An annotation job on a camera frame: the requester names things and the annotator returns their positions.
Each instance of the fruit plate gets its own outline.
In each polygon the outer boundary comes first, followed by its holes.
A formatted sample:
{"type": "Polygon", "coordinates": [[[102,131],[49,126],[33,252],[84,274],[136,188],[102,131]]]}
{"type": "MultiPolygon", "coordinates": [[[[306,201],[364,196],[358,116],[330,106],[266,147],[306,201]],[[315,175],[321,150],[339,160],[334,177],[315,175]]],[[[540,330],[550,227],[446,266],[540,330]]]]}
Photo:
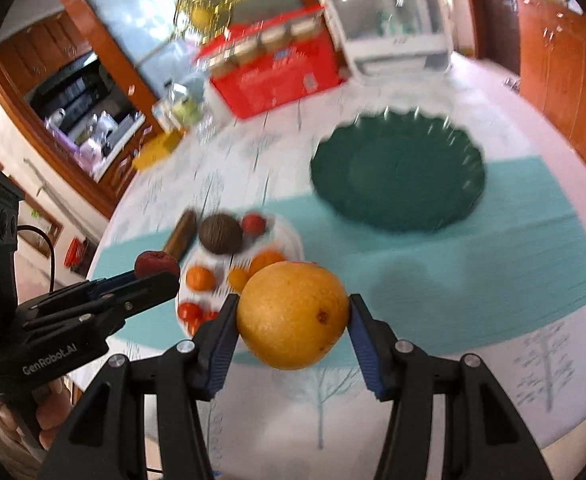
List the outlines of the fruit plate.
{"type": "Polygon", "coordinates": [[[419,110],[358,116],[317,148],[311,180],[344,218],[433,232],[466,218],[484,191],[482,153],[447,118],[419,110]]]}
{"type": "Polygon", "coordinates": [[[262,251],[273,249],[281,252],[293,262],[304,260],[304,248],[302,239],[295,228],[281,216],[265,216],[266,232],[253,241],[244,237],[243,247],[240,253],[228,255],[212,254],[206,250],[199,239],[186,255],[180,275],[180,292],[175,298],[175,318],[187,337],[191,337],[185,323],[177,316],[177,307],[184,301],[198,303],[204,312],[219,312],[233,290],[228,285],[228,271],[233,267],[248,269],[251,260],[262,251]],[[195,292],[186,285],[186,273],[196,265],[208,267],[215,274],[217,287],[210,292],[195,292]]]}

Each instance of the cherry tomato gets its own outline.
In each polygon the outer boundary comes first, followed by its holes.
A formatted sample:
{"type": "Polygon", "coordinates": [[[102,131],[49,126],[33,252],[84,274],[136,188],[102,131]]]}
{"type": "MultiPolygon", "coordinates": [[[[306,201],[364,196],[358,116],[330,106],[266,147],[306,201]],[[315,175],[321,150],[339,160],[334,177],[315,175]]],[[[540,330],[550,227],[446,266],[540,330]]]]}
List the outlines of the cherry tomato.
{"type": "Polygon", "coordinates": [[[219,316],[219,312],[215,312],[214,310],[211,310],[210,312],[207,312],[204,315],[204,318],[202,319],[202,321],[213,321],[214,319],[217,318],[217,316],[219,316]]]}
{"type": "Polygon", "coordinates": [[[242,231],[251,238],[259,238],[266,231],[266,219],[257,213],[249,213],[242,219],[242,231]]]}
{"type": "Polygon", "coordinates": [[[190,321],[188,326],[189,326],[189,334],[191,334],[191,337],[195,336],[195,333],[198,332],[199,327],[201,327],[203,323],[203,319],[198,317],[198,319],[194,319],[193,321],[190,321]]]}
{"type": "Polygon", "coordinates": [[[189,323],[202,317],[202,309],[197,303],[183,301],[177,306],[177,317],[183,322],[189,323]]]}

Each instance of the dark green scalloped plate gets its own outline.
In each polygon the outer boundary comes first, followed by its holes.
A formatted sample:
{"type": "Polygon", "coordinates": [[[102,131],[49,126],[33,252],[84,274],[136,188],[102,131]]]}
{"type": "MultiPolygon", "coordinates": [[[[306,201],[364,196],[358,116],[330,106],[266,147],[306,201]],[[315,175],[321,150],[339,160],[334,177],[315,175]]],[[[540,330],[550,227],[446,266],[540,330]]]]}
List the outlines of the dark green scalloped plate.
{"type": "Polygon", "coordinates": [[[317,147],[311,180],[344,218],[393,232],[436,231],[471,213],[486,173],[480,150],[450,121],[387,110],[336,128],[317,147]]]}

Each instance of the red object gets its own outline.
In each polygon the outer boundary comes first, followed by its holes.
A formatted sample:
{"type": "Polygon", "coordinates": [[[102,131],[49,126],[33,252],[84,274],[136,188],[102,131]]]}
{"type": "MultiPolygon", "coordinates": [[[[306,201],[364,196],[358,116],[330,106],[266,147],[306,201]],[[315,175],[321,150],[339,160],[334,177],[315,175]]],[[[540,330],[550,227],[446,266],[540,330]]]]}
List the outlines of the red object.
{"type": "Polygon", "coordinates": [[[219,312],[216,312],[215,310],[211,310],[210,312],[207,312],[204,315],[204,318],[202,319],[202,322],[205,322],[205,321],[213,321],[214,319],[217,319],[217,316],[219,316],[219,312]]]}
{"type": "MultiPolygon", "coordinates": [[[[238,39],[255,35],[273,25],[312,16],[322,9],[322,6],[316,6],[288,12],[250,27],[232,27],[229,34],[219,36],[205,46],[198,57],[211,57],[238,39]]],[[[285,48],[273,54],[263,54],[223,77],[211,77],[211,84],[235,115],[247,119],[339,85],[342,79],[338,70],[333,41],[324,29],[311,40],[291,41],[285,48]]]]}
{"type": "Polygon", "coordinates": [[[253,238],[259,238],[266,231],[266,219],[257,213],[249,213],[242,219],[242,231],[253,238]]]}
{"type": "Polygon", "coordinates": [[[67,269],[78,265],[84,257],[84,244],[79,238],[73,238],[71,245],[68,247],[67,255],[64,257],[64,266],[67,269]]]}
{"type": "Polygon", "coordinates": [[[180,279],[180,265],[173,256],[164,251],[144,251],[136,258],[133,272],[139,280],[160,272],[170,272],[180,279]]]}
{"type": "Polygon", "coordinates": [[[189,334],[191,334],[191,337],[195,336],[195,333],[198,332],[199,327],[201,327],[202,323],[204,321],[202,319],[200,319],[198,317],[198,319],[194,319],[193,321],[190,321],[188,324],[188,328],[189,328],[189,334]]]}
{"type": "Polygon", "coordinates": [[[177,306],[177,317],[183,322],[189,323],[202,317],[202,309],[197,303],[184,301],[177,306]]]}

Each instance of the cable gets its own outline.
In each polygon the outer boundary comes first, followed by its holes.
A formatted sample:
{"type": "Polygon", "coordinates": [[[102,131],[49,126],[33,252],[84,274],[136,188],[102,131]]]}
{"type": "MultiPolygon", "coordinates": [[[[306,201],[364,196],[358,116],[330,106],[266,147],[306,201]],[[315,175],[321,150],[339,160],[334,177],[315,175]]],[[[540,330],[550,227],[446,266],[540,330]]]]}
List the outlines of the cable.
{"type": "Polygon", "coordinates": [[[53,250],[53,244],[51,243],[51,239],[47,236],[47,234],[42,230],[38,229],[37,227],[33,227],[32,225],[19,225],[17,227],[18,231],[31,231],[40,235],[44,238],[44,241],[49,246],[49,254],[51,258],[51,284],[49,285],[49,292],[53,292],[55,288],[55,251],[53,250]]]}

